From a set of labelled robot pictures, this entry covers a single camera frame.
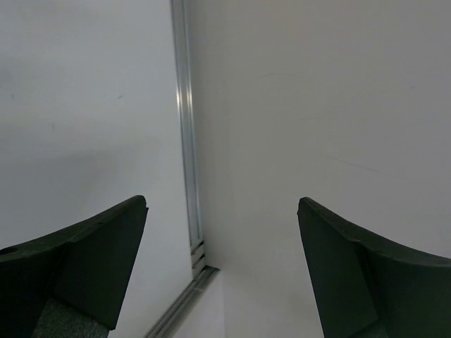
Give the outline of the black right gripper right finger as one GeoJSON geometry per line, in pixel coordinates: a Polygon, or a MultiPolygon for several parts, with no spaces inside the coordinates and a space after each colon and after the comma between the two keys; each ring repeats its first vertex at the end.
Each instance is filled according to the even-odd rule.
{"type": "Polygon", "coordinates": [[[386,239],[309,197],[297,216],[325,337],[450,336],[450,259],[386,239]]]}

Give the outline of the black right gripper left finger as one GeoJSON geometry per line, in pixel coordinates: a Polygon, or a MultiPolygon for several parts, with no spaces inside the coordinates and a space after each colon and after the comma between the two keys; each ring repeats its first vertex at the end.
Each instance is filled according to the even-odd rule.
{"type": "Polygon", "coordinates": [[[107,337],[115,330],[147,219],[137,195],[1,250],[2,337],[107,337]]]}

